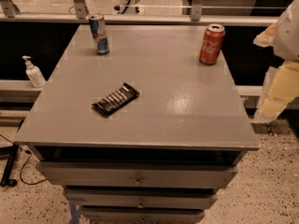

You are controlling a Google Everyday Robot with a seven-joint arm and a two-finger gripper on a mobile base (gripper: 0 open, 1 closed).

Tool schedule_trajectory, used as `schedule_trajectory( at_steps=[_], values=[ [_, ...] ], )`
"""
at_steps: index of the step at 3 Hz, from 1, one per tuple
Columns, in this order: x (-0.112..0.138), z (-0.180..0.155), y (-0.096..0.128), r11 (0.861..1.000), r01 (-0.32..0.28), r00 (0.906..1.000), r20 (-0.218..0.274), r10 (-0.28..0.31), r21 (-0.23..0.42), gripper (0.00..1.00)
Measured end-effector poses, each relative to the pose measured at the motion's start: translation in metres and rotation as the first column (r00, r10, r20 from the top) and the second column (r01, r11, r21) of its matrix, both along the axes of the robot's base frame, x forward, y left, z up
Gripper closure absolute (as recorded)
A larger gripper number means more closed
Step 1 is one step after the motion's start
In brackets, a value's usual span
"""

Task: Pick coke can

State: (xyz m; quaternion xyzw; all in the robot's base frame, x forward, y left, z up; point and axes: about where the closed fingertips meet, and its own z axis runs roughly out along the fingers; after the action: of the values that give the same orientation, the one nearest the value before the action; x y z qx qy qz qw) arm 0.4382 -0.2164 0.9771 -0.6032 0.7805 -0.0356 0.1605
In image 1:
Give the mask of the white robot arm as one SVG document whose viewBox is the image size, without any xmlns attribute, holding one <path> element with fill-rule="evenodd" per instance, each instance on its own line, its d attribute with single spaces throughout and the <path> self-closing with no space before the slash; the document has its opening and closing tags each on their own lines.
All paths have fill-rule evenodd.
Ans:
<svg viewBox="0 0 299 224">
<path fill-rule="evenodd" d="M 272 47 L 284 60 L 279 68 L 270 67 L 266 72 L 254 114 L 256 122 L 270 123 L 299 96 L 299 0 L 293 0 L 277 22 L 254 38 L 253 44 Z"/>
</svg>

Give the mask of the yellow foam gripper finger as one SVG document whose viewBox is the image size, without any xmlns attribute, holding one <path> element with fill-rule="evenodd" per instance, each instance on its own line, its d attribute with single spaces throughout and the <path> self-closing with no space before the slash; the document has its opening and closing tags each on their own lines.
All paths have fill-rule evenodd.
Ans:
<svg viewBox="0 0 299 224">
<path fill-rule="evenodd" d="M 263 81 L 262 94 L 254 113 L 255 121 L 273 121 L 299 96 L 299 62 L 285 61 L 270 66 Z"/>
</svg>

